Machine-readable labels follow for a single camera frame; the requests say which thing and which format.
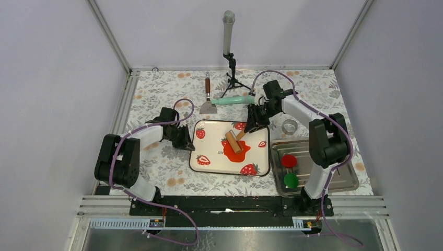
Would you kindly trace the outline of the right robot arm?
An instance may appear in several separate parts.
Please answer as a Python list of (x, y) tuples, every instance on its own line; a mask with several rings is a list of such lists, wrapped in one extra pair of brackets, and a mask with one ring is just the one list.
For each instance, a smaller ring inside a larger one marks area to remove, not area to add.
[(302, 189), (300, 210), (313, 215), (320, 209), (319, 199), (328, 188), (331, 175), (337, 167), (352, 157), (352, 141), (348, 135), (345, 117), (341, 113), (326, 115), (298, 97), (274, 97), (262, 105), (247, 106), (246, 133), (253, 133), (270, 124), (270, 118), (279, 113), (292, 116), (309, 130), (309, 154), (313, 161), (311, 174)]

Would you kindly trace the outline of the wooden dough roller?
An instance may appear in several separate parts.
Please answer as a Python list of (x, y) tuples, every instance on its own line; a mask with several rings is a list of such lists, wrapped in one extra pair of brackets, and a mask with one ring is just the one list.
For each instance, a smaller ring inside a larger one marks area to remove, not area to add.
[(247, 135), (247, 133), (244, 133), (244, 131), (240, 131), (238, 134), (235, 134), (232, 130), (230, 130), (225, 133), (225, 138), (235, 154), (240, 154), (244, 149), (248, 151), (251, 148), (248, 145), (243, 146), (240, 143), (241, 139), (245, 135)]

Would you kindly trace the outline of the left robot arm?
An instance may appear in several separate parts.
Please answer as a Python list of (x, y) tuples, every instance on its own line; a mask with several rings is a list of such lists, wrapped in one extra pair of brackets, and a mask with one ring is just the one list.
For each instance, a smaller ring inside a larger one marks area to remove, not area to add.
[(187, 125), (180, 125), (179, 113), (163, 107), (160, 115), (149, 120), (139, 129), (128, 133), (128, 137), (117, 134), (104, 136), (94, 176), (115, 189), (141, 200), (142, 208), (155, 215), (162, 208), (162, 201), (155, 196), (157, 187), (139, 177), (141, 150), (154, 143), (167, 140), (175, 149), (194, 151)]

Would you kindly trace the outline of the strawberry print white tray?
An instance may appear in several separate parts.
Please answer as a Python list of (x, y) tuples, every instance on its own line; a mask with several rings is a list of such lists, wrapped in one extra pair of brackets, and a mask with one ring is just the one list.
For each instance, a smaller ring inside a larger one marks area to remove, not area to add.
[(232, 130), (243, 131), (245, 122), (200, 120), (196, 123), (189, 167), (196, 172), (263, 177), (270, 171), (270, 130), (247, 133), (240, 143), (251, 147), (235, 154), (225, 138)]

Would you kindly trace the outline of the small round metal cup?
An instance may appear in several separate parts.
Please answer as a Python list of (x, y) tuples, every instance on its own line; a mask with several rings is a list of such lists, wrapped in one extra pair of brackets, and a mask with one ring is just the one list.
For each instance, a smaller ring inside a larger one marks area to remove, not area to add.
[(298, 130), (298, 123), (293, 119), (286, 119), (283, 122), (281, 129), (285, 135), (294, 135)]

